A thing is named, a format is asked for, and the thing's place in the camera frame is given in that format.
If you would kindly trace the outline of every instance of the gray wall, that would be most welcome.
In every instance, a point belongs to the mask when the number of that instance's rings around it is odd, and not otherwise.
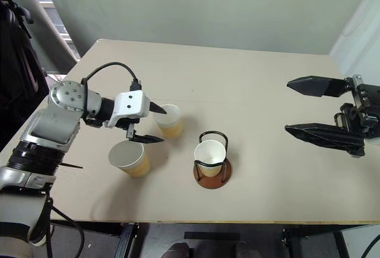
[[[53,0],[78,51],[99,38],[327,54],[360,0]]]

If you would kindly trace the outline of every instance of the table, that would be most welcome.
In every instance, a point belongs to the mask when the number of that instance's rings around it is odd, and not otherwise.
[[[185,131],[176,140],[147,145],[150,173],[132,179],[111,166],[109,150],[125,132],[81,125],[61,166],[52,197],[79,221],[286,222],[380,221],[380,148],[366,156],[324,149],[295,139],[286,124],[333,124],[341,98],[303,96],[286,87],[294,78],[342,78],[327,55],[243,51],[197,46],[98,40],[68,74],[80,81],[99,65],[120,61],[142,81],[151,100],[182,110]],[[89,88],[102,96],[128,90],[121,67],[99,72]],[[230,181],[217,190],[200,187],[192,174],[198,136],[219,130],[229,138]],[[1,152],[6,164],[22,129]],[[162,136],[152,114],[139,134]],[[52,219],[59,218],[52,213]]]

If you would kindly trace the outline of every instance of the black bag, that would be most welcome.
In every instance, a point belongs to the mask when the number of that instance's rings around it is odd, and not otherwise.
[[[12,0],[0,0],[0,150],[49,93],[23,17],[29,11]]]

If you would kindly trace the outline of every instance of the paper cup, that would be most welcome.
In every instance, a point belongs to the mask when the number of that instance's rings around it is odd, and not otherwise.
[[[150,163],[142,143],[123,141],[116,144],[108,154],[109,162],[134,178],[145,176]]]
[[[182,134],[181,110],[176,105],[162,105],[166,114],[153,114],[157,125],[167,138],[176,138]]]
[[[226,158],[226,149],[217,140],[206,140],[195,148],[194,158],[206,164],[220,163]],[[221,166],[205,167],[198,165],[198,167],[206,177],[215,177],[221,170]]]

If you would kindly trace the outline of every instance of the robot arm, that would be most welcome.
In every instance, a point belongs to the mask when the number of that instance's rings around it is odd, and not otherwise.
[[[296,124],[285,130],[298,139],[317,146],[364,156],[365,140],[378,144],[380,139],[380,87],[365,84],[360,75],[344,80],[325,77],[302,77],[288,82],[288,87],[308,96],[339,97],[351,91],[355,105],[345,103],[335,114],[335,125]]]
[[[115,101],[88,90],[86,81],[63,81],[53,86],[47,107],[35,114],[8,164],[0,167],[0,256],[31,257],[27,243],[49,229],[49,191],[80,129],[81,118],[93,127],[121,128],[131,141],[163,141],[139,136],[134,130],[149,111],[166,113],[149,100],[135,77],[130,91],[118,94]]]

